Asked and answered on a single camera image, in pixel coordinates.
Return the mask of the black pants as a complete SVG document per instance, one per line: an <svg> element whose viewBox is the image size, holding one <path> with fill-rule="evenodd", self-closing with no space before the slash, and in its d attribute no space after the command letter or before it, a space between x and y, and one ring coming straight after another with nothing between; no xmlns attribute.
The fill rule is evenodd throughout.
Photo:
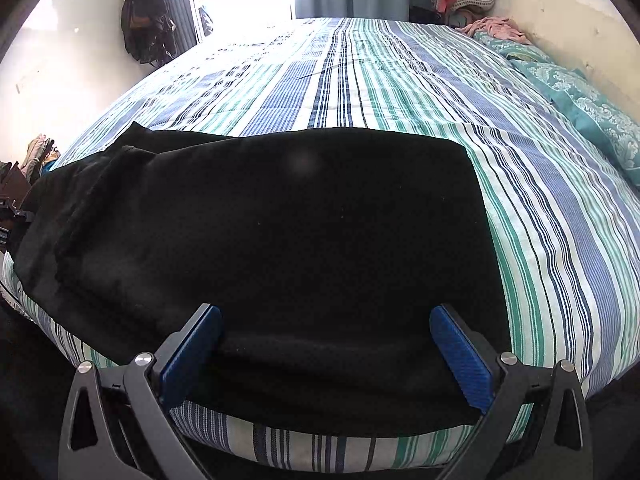
<svg viewBox="0 0 640 480"><path fill-rule="evenodd" d="M221 341L190 400L248 422L347 437L472 424L431 310L450 304L510 346L480 173L448 140L134 124L22 207L32 222L8 248L27 296L110 360L217 307Z"/></svg>

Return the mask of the striped blue green bed sheet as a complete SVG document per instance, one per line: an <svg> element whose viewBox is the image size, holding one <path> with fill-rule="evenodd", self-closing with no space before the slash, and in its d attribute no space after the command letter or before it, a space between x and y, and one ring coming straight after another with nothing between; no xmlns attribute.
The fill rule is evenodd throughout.
<svg viewBox="0 0 640 480"><path fill-rule="evenodd" d="M74 368L221 319L169 416L221 479L431 479L480 415L454 307L593 396L639 359L639 194L503 56L442 25L207 39L32 187L1 269L3 477L53 479Z"/></svg>

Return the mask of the brown box on floor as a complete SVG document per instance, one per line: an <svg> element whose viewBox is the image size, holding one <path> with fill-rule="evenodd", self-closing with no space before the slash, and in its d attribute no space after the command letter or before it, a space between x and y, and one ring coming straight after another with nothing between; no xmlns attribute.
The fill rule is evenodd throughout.
<svg viewBox="0 0 640 480"><path fill-rule="evenodd" d="M15 206L21 206L30 191L30 184L21 172L17 162L1 163L0 197L12 200Z"/></svg>

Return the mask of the teal floral pillow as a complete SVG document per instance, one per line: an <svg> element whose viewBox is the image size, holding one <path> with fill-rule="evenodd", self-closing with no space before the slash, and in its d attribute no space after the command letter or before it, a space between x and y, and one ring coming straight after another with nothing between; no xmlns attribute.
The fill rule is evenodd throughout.
<svg viewBox="0 0 640 480"><path fill-rule="evenodd" d="M555 64L532 44L498 39L488 32L473 38L506 58L574 128L632 184L639 186L639 125L579 70Z"/></svg>

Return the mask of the pink cloth on bed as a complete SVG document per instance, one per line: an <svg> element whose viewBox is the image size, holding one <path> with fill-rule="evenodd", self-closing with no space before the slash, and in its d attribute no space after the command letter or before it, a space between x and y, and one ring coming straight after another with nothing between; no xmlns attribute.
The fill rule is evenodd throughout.
<svg viewBox="0 0 640 480"><path fill-rule="evenodd" d="M500 16L485 16L469 25L458 27L457 31L469 37L473 37L476 32L486 32L492 38L530 45L530 40L514 21Z"/></svg>

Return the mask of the cream padded headboard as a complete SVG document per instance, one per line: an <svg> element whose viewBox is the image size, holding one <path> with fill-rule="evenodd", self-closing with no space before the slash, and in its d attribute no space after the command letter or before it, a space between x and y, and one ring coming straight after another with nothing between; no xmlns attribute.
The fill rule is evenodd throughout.
<svg viewBox="0 0 640 480"><path fill-rule="evenodd" d="M509 18L556 64L577 68L639 118L639 43L630 29L576 0L511 0Z"/></svg>

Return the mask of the pile of colourful clothes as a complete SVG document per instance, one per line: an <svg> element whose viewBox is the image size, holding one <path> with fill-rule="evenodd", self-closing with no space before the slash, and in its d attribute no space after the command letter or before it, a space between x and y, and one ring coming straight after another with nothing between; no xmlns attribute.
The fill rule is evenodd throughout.
<svg viewBox="0 0 640 480"><path fill-rule="evenodd" d="M431 0L431 3L442 24L465 27L484 18L496 0Z"/></svg>

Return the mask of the black bag hanging on wall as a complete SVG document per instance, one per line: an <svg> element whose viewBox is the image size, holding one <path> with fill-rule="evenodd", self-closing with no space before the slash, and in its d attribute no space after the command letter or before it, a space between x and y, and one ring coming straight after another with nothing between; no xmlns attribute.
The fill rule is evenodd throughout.
<svg viewBox="0 0 640 480"><path fill-rule="evenodd" d="M165 0L125 0L120 28L126 51L140 64L160 68L176 56L175 24Z"/></svg>

